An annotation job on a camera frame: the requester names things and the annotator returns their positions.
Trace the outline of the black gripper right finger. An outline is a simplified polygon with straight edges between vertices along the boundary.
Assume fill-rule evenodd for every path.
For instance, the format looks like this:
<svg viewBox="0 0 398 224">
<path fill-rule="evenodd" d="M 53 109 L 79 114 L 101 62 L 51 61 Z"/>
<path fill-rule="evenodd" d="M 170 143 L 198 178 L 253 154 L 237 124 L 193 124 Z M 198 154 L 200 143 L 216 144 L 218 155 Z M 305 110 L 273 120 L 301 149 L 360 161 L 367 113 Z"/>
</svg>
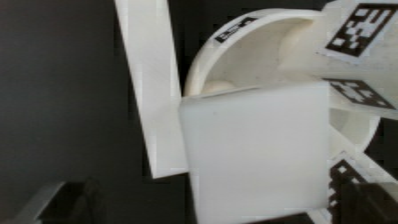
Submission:
<svg viewBox="0 0 398 224">
<path fill-rule="evenodd" d="M 398 224 L 398 183 L 344 183 L 339 224 Z"/>
</svg>

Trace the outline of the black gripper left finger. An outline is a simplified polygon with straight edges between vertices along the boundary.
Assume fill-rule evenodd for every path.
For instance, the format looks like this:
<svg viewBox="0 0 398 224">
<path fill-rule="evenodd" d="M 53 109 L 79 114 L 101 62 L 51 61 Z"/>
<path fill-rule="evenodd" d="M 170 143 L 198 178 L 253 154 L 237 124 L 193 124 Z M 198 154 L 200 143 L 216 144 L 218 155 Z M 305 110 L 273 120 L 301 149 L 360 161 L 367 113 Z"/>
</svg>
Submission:
<svg viewBox="0 0 398 224">
<path fill-rule="evenodd" d="M 93 179 L 56 182 L 37 191 L 14 224 L 106 224 L 101 185 Z"/>
</svg>

